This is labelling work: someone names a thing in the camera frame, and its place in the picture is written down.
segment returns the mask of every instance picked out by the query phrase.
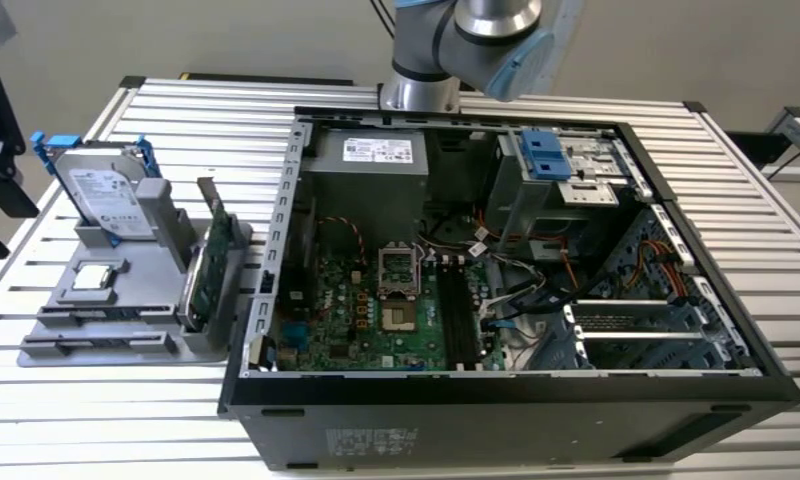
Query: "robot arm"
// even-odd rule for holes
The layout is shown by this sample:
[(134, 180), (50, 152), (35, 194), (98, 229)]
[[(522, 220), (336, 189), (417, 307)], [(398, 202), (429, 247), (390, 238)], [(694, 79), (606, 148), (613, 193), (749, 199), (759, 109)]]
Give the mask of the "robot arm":
[(458, 111), (464, 81), (508, 102), (526, 92), (553, 46), (541, 0), (396, 0), (386, 110)]

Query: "small chip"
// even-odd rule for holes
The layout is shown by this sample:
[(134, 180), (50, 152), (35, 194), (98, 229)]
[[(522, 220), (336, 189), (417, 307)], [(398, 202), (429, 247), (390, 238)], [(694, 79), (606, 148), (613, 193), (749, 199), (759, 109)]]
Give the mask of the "small chip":
[(482, 243), (482, 242), (477, 242), (477, 243), (474, 243), (474, 244), (473, 244), (473, 246), (472, 246), (472, 247), (468, 249), (468, 253), (470, 253), (470, 255), (472, 255), (473, 257), (478, 257), (478, 256), (480, 256), (480, 254), (481, 254), (482, 252), (485, 252), (486, 248), (488, 248), (488, 247), (485, 246), (485, 243)]
[(74, 290), (102, 290), (109, 285), (113, 275), (111, 266), (83, 264), (74, 276), (71, 288)]
[(477, 231), (474, 232), (474, 237), (477, 238), (477, 240), (480, 240), (480, 241), (485, 240), (485, 237), (488, 235), (489, 235), (489, 231), (484, 227), (477, 228)]
[(329, 358), (349, 358), (349, 345), (329, 345)]

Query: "power supply label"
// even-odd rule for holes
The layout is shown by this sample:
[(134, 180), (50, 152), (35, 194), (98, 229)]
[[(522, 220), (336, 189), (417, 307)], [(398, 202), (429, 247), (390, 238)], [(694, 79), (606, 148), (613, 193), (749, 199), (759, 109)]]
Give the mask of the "power supply label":
[(344, 161), (413, 163), (412, 140), (348, 138), (344, 140)]

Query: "aluminum extrusion table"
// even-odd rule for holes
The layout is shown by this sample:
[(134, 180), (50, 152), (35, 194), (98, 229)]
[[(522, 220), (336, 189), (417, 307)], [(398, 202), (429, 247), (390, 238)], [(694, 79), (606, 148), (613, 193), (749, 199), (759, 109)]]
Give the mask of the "aluminum extrusion table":
[[(253, 287), (295, 105), (374, 108), (373, 88), (145, 80), (118, 89), (86, 138), (146, 134), (171, 196), (209, 212), (194, 179), (211, 176), (227, 209), (251, 223)], [(800, 219), (710, 117), (681, 103), (465, 94), (472, 114), (628, 122), (689, 220), (800, 385)], [(271, 477), (239, 424), (215, 418), (223, 364), (21, 369), (34, 324), (77, 240), (75, 212), (53, 185), (0, 262), (0, 477)], [(574, 470), (392, 470), (332, 478), (783, 478), (800, 480), (800, 406), (674, 465)]]

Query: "motherboard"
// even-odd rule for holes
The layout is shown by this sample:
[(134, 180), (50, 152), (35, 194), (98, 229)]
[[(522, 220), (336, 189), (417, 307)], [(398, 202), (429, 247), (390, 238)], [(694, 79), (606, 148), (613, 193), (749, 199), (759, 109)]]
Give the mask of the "motherboard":
[[(445, 342), (445, 322), (440, 297), (438, 268), (414, 253), (402, 256), (400, 249), (386, 248), (382, 258), (368, 261), (364, 267), (357, 257), (325, 255), (317, 260), (314, 306), (306, 322), (285, 322), (282, 346), (278, 350), (281, 369), (298, 371), (344, 370), (450, 370)], [(482, 337), (476, 325), (476, 307), (489, 296), (485, 270), (481, 263), (461, 268), (468, 290), (473, 329), (476, 368), (502, 369), (502, 355), (496, 338), (485, 343), (490, 351), (480, 354)], [(405, 295), (390, 288), (412, 285)]]

